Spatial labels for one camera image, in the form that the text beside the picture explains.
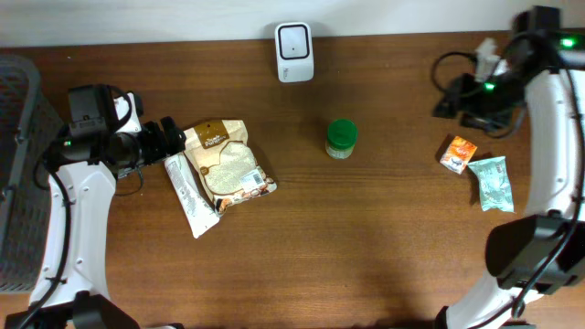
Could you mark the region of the beige brown snack bag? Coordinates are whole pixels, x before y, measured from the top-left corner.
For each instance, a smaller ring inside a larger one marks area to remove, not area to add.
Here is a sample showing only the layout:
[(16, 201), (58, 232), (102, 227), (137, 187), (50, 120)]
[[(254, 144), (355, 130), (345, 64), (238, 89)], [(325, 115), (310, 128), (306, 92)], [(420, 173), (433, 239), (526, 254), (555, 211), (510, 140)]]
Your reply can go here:
[(184, 134), (185, 155), (218, 215), (277, 189), (248, 146), (244, 121), (202, 122), (184, 130)]

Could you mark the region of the orange tissue packet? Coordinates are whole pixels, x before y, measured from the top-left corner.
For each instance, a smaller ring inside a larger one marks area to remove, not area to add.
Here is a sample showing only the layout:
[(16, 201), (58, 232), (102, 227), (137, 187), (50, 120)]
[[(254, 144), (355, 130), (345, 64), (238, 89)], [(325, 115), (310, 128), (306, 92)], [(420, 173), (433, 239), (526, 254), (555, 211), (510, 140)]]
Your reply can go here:
[(440, 163), (452, 172), (460, 175), (473, 158), (477, 146), (460, 136), (455, 136), (444, 154)]

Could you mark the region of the white tube with brown cap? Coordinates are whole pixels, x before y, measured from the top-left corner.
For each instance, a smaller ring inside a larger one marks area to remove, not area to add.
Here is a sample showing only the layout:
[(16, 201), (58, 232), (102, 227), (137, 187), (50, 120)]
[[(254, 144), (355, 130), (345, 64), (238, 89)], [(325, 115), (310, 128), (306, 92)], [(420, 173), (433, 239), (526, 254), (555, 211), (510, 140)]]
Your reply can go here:
[(183, 153), (169, 156), (165, 159), (164, 165), (193, 237), (198, 239), (219, 222), (219, 216), (199, 194), (195, 178)]

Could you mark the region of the teal snack packet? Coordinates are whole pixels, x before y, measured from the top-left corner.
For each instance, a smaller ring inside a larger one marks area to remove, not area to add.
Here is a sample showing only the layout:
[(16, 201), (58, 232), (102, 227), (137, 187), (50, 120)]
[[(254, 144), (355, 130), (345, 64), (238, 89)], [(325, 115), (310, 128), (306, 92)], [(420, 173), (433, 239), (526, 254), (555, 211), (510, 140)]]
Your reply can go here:
[(467, 167), (478, 179), (479, 198), (483, 211), (499, 209), (503, 212), (515, 212), (504, 156), (471, 162)]

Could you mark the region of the green lid jar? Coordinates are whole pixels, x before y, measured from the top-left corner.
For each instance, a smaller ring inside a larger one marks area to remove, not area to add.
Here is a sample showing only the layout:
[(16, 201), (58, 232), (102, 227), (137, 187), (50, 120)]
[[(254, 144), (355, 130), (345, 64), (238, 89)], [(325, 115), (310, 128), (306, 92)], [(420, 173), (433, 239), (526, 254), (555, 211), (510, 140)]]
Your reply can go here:
[(346, 159), (353, 153), (357, 137), (358, 129), (352, 121), (335, 120), (327, 127), (325, 150), (334, 159)]

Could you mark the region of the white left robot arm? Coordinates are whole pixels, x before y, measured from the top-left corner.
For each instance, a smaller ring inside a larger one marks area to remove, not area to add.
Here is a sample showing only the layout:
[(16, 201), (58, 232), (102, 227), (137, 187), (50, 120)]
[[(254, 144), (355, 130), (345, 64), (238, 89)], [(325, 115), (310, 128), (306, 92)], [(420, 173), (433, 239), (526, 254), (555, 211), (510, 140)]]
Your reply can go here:
[(170, 117), (141, 122), (141, 98), (105, 84), (69, 91), (71, 120), (50, 126), (27, 107), (24, 141), (5, 148), (1, 201), (1, 289), (27, 292), (8, 328), (134, 328), (110, 297), (105, 251), (121, 178), (182, 152)]

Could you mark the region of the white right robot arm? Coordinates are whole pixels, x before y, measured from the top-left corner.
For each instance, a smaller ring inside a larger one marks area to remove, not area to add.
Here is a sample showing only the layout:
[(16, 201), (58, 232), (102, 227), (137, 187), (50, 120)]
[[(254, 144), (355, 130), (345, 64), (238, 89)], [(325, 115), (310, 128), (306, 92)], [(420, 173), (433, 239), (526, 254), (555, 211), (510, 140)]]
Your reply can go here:
[(542, 5), (511, 33), (501, 55), (491, 39), (470, 55), (474, 74), (442, 88), (433, 115), (495, 139), (530, 120), (525, 215), (490, 232), (482, 278), (441, 309), (438, 328), (517, 328), (530, 302), (584, 279), (584, 37)]

